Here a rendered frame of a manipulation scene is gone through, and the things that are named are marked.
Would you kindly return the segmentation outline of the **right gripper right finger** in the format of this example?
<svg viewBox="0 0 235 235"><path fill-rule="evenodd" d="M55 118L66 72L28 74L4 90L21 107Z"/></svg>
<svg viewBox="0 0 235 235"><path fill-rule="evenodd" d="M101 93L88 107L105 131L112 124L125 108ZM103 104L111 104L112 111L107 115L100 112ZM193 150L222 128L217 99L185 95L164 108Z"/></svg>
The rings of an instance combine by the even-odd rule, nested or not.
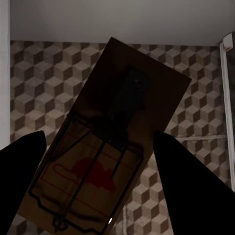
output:
<svg viewBox="0 0 235 235"><path fill-rule="evenodd" d="M235 235L235 192L173 136L153 150L174 235Z"/></svg>

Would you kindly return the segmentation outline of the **mousetrap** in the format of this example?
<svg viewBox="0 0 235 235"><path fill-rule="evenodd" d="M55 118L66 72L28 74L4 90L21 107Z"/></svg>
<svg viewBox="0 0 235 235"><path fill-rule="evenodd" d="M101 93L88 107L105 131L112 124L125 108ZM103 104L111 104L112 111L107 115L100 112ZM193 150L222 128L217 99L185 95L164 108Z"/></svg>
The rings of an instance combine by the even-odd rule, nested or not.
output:
<svg viewBox="0 0 235 235"><path fill-rule="evenodd" d="M109 235L191 81L111 37L16 214L52 235Z"/></svg>

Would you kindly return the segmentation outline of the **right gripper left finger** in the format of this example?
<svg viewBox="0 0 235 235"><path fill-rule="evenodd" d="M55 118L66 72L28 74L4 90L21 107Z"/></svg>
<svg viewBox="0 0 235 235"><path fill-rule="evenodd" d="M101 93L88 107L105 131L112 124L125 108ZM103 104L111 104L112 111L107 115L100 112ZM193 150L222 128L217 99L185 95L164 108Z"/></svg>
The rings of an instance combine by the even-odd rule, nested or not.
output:
<svg viewBox="0 0 235 235"><path fill-rule="evenodd" d="M41 130L0 151L0 235L7 235L46 148Z"/></svg>

